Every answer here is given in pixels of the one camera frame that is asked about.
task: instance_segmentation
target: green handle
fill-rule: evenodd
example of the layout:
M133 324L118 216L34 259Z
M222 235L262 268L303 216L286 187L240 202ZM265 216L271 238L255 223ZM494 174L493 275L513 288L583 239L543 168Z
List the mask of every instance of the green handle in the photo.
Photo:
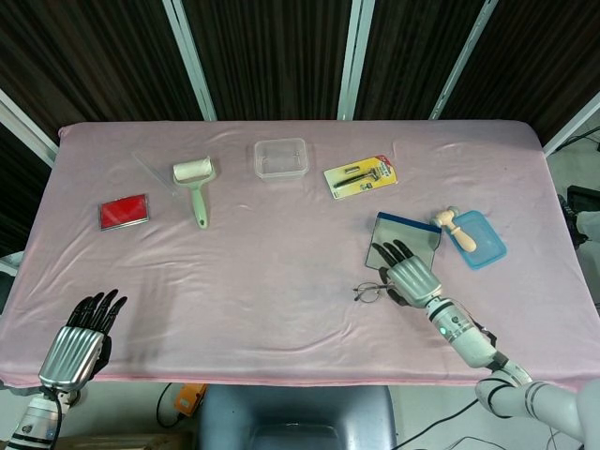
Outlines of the green handle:
M194 215L198 226L202 229L208 227L208 215L206 214L206 205L204 204L203 195L200 192L202 187L193 187L191 189L191 204L194 207Z

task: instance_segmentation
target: blue plastic tray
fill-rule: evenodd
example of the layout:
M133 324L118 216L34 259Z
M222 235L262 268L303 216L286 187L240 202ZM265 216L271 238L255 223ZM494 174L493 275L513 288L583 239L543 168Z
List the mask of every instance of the blue plastic tray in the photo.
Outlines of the blue plastic tray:
M486 217L479 211L469 211L455 217L454 223L468 234L477 244L477 249L471 253L463 250L456 239L450 235L462 258L471 269L477 270L498 261L506 254L506 246L498 234L489 225Z

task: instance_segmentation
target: dark curtain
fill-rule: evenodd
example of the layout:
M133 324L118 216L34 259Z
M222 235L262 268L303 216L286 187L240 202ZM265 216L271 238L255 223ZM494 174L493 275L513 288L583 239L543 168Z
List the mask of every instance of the dark curtain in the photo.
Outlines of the dark curtain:
M506 1L442 113L516 119L547 143L600 90L600 2Z
M202 120L160 0L0 2L0 88L52 139L82 121Z
M186 0L218 119L335 119L351 3Z
M0 125L0 257L25 248L50 176L39 157Z
M482 0L377 0L356 119L427 119Z

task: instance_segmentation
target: table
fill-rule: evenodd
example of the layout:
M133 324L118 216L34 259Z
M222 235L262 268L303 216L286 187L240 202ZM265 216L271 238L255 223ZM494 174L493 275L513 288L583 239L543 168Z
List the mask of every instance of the table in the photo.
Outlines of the table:
M600 376L600 320L570 244L546 161L508 121L83 123L62 128L0 323L0 379L38 383L58 328L86 295L129 300L99 380L206 383L472 384L423 310L353 301L379 211L427 221L450 204L481 211L508 248L479 271L447 236L434 272L536 379ZM259 140L302 137L310 170L267 184ZM211 156L210 227L133 157L164 167ZM383 154L395 186L331 198L323 170ZM151 218L100 232L101 202L147 193Z

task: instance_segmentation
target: red box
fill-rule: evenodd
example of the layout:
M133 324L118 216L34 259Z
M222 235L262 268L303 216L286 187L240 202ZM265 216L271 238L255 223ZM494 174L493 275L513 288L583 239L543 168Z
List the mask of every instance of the red box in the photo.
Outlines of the red box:
M132 195L124 199L101 203L98 208L100 229L111 230L145 222L148 216L146 194Z

